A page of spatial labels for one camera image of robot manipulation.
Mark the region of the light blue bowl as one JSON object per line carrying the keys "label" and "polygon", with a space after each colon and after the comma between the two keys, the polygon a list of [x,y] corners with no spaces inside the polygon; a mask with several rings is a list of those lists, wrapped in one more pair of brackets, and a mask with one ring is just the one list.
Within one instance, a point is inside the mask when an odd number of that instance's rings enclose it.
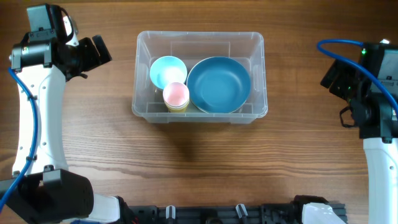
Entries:
{"label": "light blue bowl", "polygon": [[149,75],[155,87],[163,90],[173,82],[185,83],[188,72],[187,66],[179,58],[163,56],[151,65]]}

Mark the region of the yellow cup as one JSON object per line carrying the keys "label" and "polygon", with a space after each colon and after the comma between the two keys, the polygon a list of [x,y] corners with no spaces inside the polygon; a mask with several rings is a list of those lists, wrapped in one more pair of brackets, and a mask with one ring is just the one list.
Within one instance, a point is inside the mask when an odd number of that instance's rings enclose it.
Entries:
{"label": "yellow cup", "polygon": [[187,109],[188,105],[182,106],[180,108],[173,108],[173,107],[169,107],[168,109],[171,113],[184,113]]}

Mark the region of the pink cup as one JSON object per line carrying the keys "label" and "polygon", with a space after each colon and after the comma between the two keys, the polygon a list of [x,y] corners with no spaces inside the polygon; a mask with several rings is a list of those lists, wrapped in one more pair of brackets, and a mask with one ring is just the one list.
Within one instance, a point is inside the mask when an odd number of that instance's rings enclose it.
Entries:
{"label": "pink cup", "polygon": [[179,107],[183,106],[190,99],[190,93],[188,87],[179,82],[169,83],[163,90],[164,101],[172,106]]}

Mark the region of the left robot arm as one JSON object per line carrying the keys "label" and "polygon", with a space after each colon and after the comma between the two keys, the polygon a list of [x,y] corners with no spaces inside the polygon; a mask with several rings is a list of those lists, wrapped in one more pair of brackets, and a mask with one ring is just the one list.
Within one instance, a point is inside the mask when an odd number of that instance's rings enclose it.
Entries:
{"label": "left robot arm", "polygon": [[123,223],[119,197],[94,193],[72,173],[63,151],[62,100],[67,81],[111,60],[101,36],[33,39],[12,51],[19,89],[19,142],[12,178],[1,182],[1,206],[27,223]]}

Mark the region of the pale green cup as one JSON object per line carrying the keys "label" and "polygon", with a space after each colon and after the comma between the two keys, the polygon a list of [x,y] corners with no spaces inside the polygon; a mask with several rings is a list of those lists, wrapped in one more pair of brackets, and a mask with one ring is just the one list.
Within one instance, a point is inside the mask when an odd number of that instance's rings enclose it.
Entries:
{"label": "pale green cup", "polygon": [[182,110],[183,108],[186,108],[189,105],[189,102],[190,101],[186,101],[182,105],[179,105],[179,106],[174,106],[174,105],[171,105],[171,104],[169,104],[167,102],[165,102],[165,104],[166,104],[168,109],[171,109],[171,110]]}

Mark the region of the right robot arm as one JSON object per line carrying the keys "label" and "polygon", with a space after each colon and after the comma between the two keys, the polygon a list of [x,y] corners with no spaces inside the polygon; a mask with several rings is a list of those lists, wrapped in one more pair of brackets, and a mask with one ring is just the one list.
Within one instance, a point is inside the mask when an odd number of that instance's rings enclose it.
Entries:
{"label": "right robot arm", "polygon": [[369,222],[397,223],[397,57],[392,54],[361,61],[390,94],[352,65],[335,60],[321,84],[348,102],[363,140],[369,175]]}

